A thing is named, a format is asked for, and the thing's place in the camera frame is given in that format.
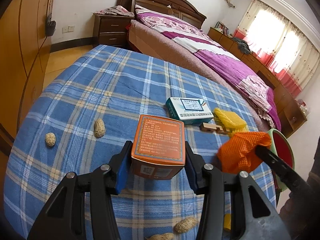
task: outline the wall socket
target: wall socket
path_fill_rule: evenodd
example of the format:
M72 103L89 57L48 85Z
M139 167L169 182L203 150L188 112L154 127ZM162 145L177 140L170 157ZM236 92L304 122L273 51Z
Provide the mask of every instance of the wall socket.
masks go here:
M71 33L75 31L75 26L64 26L62 27L62 33Z

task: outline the peanut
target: peanut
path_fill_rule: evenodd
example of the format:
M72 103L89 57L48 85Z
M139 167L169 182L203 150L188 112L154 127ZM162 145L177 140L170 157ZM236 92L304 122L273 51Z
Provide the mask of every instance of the peanut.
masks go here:
M173 239L173 233L165 233L162 235L153 235L150 238L147 238L147 240L172 240Z
M56 136L54 135L54 133L47 133L45 135L45 142L48 146L52 147L56 143Z
M185 233L189 231L191 228L195 227L197 223L198 221L195 218L189 217L176 224L174 226L174 229L177 233Z
M101 118L97 119L94 123L94 136L100 138L106 133L106 127Z

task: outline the ceiling molding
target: ceiling molding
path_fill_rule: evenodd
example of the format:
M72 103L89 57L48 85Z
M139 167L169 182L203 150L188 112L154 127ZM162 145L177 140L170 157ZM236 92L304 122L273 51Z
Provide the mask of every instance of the ceiling molding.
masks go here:
M273 0L273 1L282 5L286 10L288 10L291 14L297 17L303 23L303 25L305 25L305 27L309 30L309 32L305 33L305 35L319 50L320 49L320 33L316 30L316 28L300 12L298 12L294 7L292 7L286 1L284 0Z

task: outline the wooden wardrobe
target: wooden wardrobe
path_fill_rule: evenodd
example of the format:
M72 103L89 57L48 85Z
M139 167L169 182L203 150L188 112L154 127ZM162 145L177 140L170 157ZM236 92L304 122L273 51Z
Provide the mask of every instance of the wooden wardrobe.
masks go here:
M19 127L42 92L53 0L12 0L0 19L0 150L9 155Z

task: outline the green bowl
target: green bowl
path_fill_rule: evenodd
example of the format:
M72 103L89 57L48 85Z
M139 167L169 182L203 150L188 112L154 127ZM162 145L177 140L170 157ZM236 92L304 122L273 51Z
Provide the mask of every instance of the green bowl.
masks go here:
M294 156L290 144L288 143L286 137L279 132L277 129L270 129L267 132L271 138L270 150L284 162L286 162L294 170ZM278 175L276 175L276 182L278 188L285 191L288 187L280 180Z

